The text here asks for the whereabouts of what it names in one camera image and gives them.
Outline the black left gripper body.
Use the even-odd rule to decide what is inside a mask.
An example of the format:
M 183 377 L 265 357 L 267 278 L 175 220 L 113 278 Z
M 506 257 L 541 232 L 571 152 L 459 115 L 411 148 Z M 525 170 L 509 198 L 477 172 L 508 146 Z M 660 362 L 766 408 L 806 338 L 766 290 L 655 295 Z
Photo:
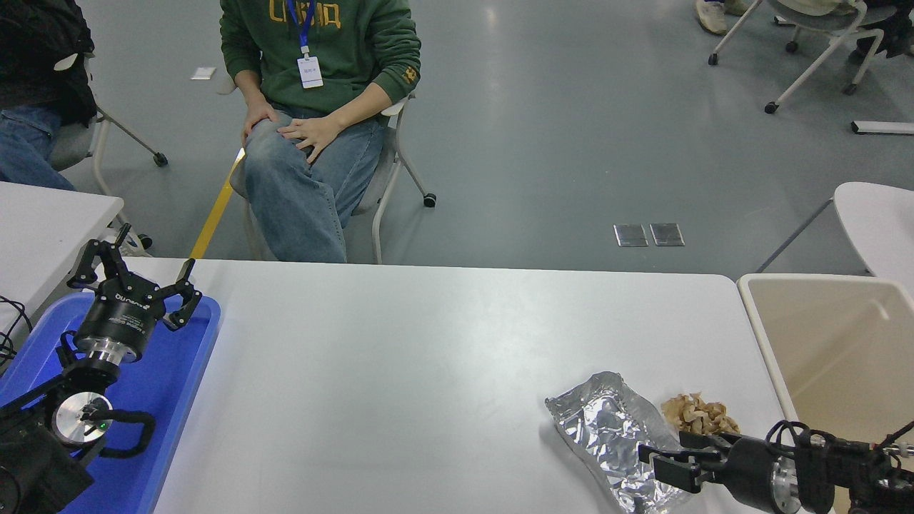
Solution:
M 114 341 L 143 355 L 156 324 L 164 317 L 164 300 L 150 299 L 154 287 L 134 284 L 128 288 L 105 283 L 79 326 L 76 346 L 89 352 L 92 341 Z

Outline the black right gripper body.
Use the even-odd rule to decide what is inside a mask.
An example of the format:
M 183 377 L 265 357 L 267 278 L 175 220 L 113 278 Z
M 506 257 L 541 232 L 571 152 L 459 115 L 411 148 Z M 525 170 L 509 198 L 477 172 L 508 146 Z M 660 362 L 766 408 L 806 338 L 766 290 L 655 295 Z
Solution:
M 735 501 L 767 513 L 778 513 L 773 494 L 773 473 L 777 456 L 767 443 L 754 437 L 741 437 L 732 443 L 719 483 Z

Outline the person's right hand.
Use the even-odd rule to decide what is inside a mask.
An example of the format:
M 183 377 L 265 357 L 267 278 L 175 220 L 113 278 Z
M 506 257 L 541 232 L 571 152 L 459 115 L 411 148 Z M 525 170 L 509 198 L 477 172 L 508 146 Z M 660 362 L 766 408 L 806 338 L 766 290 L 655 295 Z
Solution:
M 247 114 L 243 121 L 243 130 L 241 133 L 241 147 L 247 146 L 248 137 L 251 136 L 254 127 L 263 120 L 278 123 L 280 117 L 274 110 L 270 102 L 264 98 L 246 101 Z

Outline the person's left hand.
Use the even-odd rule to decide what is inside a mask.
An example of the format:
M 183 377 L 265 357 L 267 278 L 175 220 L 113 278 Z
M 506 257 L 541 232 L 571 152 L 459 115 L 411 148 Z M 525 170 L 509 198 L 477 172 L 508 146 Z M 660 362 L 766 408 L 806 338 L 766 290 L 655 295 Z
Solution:
M 287 126 L 278 128 L 278 133 L 288 140 L 297 140 L 295 147 L 308 151 L 306 162 L 313 165 L 336 137 L 343 133 L 345 126 L 332 115 L 310 119 L 293 119 Z

